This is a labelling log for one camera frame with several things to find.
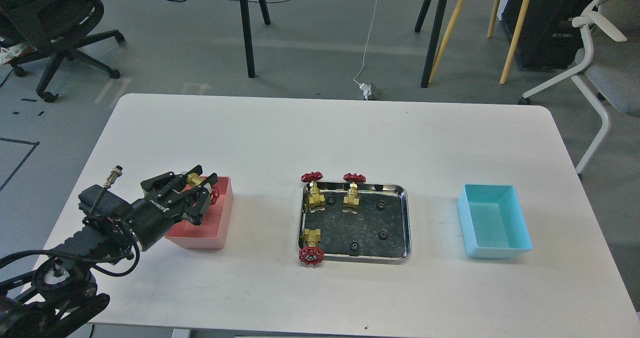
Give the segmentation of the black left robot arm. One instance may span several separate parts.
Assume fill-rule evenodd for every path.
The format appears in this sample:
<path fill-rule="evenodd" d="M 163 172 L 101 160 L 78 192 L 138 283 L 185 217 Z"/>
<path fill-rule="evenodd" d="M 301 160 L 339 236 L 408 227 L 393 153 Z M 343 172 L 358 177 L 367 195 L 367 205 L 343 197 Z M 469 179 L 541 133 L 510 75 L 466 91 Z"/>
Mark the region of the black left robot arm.
<path fill-rule="evenodd" d="M 165 172 L 141 182 L 143 197 L 132 203 L 110 192 L 122 167 L 115 166 L 103 185 L 78 195 L 83 227 L 51 249 L 9 254 L 1 266 L 30 256 L 45 256 L 36 269 L 1 283 L 3 338 L 65 338 L 107 308 L 93 271 L 111 277 L 130 274 L 142 252 L 182 221 L 199 226 L 218 197 L 214 172 L 201 165 L 186 172 Z"/>

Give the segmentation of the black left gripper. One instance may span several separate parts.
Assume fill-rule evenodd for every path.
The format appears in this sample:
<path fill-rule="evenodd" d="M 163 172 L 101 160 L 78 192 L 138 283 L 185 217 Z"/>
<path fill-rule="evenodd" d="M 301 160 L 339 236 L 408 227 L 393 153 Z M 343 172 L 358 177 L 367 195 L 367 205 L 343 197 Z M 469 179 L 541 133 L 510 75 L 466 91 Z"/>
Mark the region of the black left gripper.
<path fill-rule="evenodd" d="M 129 228 L 140 249 L 145 252 L 155 245 L 169 230 L 182 221 L 200 226 L 211 196 L 208 186 L 185 188 L 186 176 L 203 173 L 201 165 L 186 172 L 165 172 L 140 183 L 144 195 L 132 203 Z M 206 176 L 204 183 L 217 183 L 218 175 Z"/>

